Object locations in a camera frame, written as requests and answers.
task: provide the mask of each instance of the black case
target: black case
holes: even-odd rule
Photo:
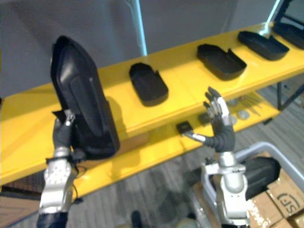
[[[296,45],[300,49],[304,49],[304,31],[294,25],[281,22],[275,23],[272,30],[283,37],[285,40]]]
[[[255,32],[239,32],[238,40],[268,60],[281,59],[289,51],[288,47],[277,41],[273,36],[267,39]]]
[[[131,66],[132,85],[144,106],[158,105],[168,98],[168,88],[158,71],[153,72],[151,66],[136,63]]]
[[[231,49],[225,52],[216,45],[199,45],[197,57],[215,76],[222,80],[238,77],[247,66]]]
[[[54,44],[51,78],[62,110],[69,109],[76,115],[74,150],[81,149],[88,160],[114,155],[119,149],[119,139],[95,63],[71,38],[60,36]]]
[[[267,185],[279,177],[281,166],[274,158],[257,157],[243,163],[248,181],[246,199],[251,199],[267,190]]]

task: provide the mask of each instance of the black cable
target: black cable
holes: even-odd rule
[[[76,199],[78,199],[78,191],[77,191],[77,188],[76,188],[75,184],[73,184],[73,188],[75,189],[75,192],[76,192]]]
[[[84,170],[82,172],[78,172],[78,174],[76,176],[76,179],[82,177],[87,171],[87,168],[85,166],[82,166],[82,165],[78,165],[77,168],[82,168]]]

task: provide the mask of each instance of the gray wall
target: gray wall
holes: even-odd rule
[[[264,22],[274,2],[142,0],[148,53]],[[50,81],[51,44],[61,34],[78,41],[97,67],[140,55],[123,0],[23,0],[0,7],[2,97]]]

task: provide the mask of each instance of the black electronic device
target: black electronic device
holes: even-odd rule
[[[54,44],[51,78],[62,107],[62,111],[55,112],[56,116],[61,122],[65,121],[66,112],[76,116],[74,151],[82,151],[87,160],[114,155],[119,149],[119,139],[96,65],[71,38],[60,36]]]

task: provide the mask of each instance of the printed logo on box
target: printed logo on box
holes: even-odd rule
[[[281,202],[289,214],[296,212],[300,208],[300,204],[291,194],[282,193],[277,197],[277,200]]]

